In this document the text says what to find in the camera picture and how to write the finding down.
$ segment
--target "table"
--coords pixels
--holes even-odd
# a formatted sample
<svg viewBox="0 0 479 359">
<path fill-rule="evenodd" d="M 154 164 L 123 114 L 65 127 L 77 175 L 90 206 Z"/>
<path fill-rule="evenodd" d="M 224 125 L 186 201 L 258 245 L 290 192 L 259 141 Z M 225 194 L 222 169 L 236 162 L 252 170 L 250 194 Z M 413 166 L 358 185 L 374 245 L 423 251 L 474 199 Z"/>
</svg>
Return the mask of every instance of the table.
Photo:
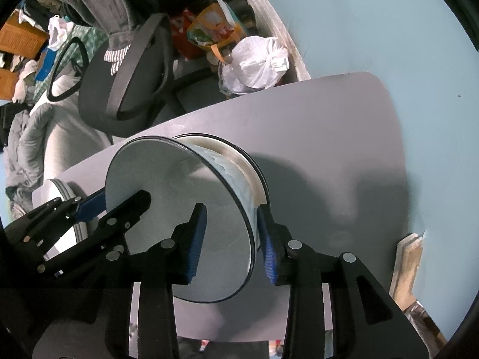
<svg viewBox="0 0 479 359">
<path fill-rule="evenodd" d="M 273 217 L 293 237 L 325 254 L 355 253 L 389 289 L 409 201 L 401 130 L 379 79 L 354 73 L 293 83 L 188 113 L 136 136 L 193 132 L 220 136 L 253 156 L 269 185 Z M 76 193 L 95 192 L 127 141 L 58 178 Z M 40 192 L 33 195 L 34 206 Z M 289 287 L 271 286 L 261 262 L 260 256 L 250 282 L 227 301 L 175 299 L 178 335 L 239 342 L 284 338 Z"/>
</svg>

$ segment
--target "orange bag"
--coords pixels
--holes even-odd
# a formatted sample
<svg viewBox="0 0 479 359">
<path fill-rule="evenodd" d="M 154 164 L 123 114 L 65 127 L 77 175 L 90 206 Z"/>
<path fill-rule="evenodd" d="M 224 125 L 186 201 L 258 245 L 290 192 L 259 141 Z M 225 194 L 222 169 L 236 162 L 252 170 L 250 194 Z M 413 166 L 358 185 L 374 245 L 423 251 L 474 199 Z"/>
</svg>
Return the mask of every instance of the orange bag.
<svg viewBox="0 0 479 359">
<path fill-rule="evenodd" d="M 211 50 L 224 63 L 220 50 L 229 44 L 238 43 L 248 33 L 234 12 L 221 1 L 221 4 L 214 3 L 204 9 L 188 27 L 187 35 L 191 43 L 205 51 Z"/>
</svg>

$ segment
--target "black loop handle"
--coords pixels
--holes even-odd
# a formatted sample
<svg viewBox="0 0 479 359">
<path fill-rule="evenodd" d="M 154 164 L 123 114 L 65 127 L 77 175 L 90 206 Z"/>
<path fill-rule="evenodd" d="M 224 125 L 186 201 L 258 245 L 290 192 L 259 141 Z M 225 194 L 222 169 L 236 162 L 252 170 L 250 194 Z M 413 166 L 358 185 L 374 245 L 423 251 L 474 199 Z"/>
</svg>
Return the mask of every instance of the black loop handle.
<svg viewBox="0 0 479 359">
<path fill-rule="evenodd" d="M 54 96 L 52 94 L 53 83 L 55 82 L 55 79 L 57 77 L 58 67 L 61 64 L 62 59 L 65 57 L 66 51 L 74 44 L 78 45 L 78 48 L 80 49 L 81 61 L 82 61 L 82 64 L 83 64 L 83 66 L 82 66 L 83 72 L 85 72 L 85 70 L 87 69 L 87 67 L 90 63 L 90 61 L 88 60 L 88 54 L 87 54 L 87 49 L 85 47 L 85 44 L 83 44 L 81 39 L 77 36 L 71 38 L 71 40 L 68 42 L 68 44 L 64 47 L 63 51 L 60 54 L 60 57 L 58 58 L 57 62 L 55 63 L 55 65 L 53 67 L 53 73 L 52 73 L 52 77 L 50 79 L 50 85 L 48 85 L 48 91 L 46 93 L 46 97 L 51 102 L 58 102 L 58 101 L 64 100 L 64 99 L 70 97 L 73 93 L 77 92 L 80 89 L 81 81 L 83 79 L 83 76 L 80 77 L 80 80 L 75 85 L 73 85 L 70 89 L 66 90 L 62 94 L 57 95 L 57 96 Z"/>
</svg>

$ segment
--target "red bag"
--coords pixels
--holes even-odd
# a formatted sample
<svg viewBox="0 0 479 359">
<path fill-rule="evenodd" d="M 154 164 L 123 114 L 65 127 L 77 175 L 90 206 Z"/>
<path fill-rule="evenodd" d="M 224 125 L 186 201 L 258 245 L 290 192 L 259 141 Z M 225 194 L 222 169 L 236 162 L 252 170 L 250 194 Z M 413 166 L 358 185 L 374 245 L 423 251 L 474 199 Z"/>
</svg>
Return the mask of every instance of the red bag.
<svg viewBox="0 0 479 359">
<path fill-rule="evenodd" d="M 186 30 L 196 16 L 186 8 L 180 16 L 172 17 L 169 21 L 172 31 L 173 46 L 186 59 L 196 59 L 204 55 L 204 51 L 188 41 Z"/>
</svg>

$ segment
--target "orange strap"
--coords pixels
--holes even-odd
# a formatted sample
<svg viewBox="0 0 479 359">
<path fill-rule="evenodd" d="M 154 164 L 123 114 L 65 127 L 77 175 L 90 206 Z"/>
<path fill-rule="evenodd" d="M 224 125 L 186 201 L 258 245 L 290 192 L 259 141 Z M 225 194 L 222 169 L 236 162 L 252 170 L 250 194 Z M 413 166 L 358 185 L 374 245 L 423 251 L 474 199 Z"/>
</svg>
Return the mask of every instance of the orange strap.
<svg viewBox="0 0 479 359">
<path fill-rule="evenodd" d="M 213 44 L 211 46 L 211 51 L 213 52 L 213 54 L 215 55 L 215 57 L 218 58 L 218 60 L 220 62 L 223 62 L 226 64 L 225 60 L 223 59 L 223 56 L 221 55 L 221 52 L 219 52 L 219 49 L 218 49 L 218 45 L 217 44 Z"/>
</svg>

